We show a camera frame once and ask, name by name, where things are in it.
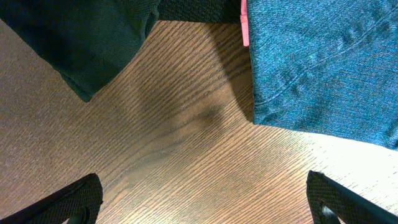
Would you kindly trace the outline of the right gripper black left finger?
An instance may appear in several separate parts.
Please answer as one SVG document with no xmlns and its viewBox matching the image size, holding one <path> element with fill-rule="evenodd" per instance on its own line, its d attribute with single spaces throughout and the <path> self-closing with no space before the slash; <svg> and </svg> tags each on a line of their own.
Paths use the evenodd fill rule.
<svg viewBox="0 0 398 224">
<path fill-rule="evenodd" d="M 103 188 L 96 174 L 88 174 L 38 202 L 1 220 L 7 223 L 95 224 L 103 203 Z"/>
</svg>

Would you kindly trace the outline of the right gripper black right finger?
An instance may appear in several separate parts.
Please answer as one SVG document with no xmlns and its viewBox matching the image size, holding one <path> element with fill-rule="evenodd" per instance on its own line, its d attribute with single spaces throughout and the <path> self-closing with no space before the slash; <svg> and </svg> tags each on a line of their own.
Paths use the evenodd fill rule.
<svg viewBox="0 0 398 224">
<path fill-rule="evenodd" d="M 366 200 L 321 172 L 308 172 L 306 194 L 315 224 L 397 224 L 397 215 Z"/>
</svg>

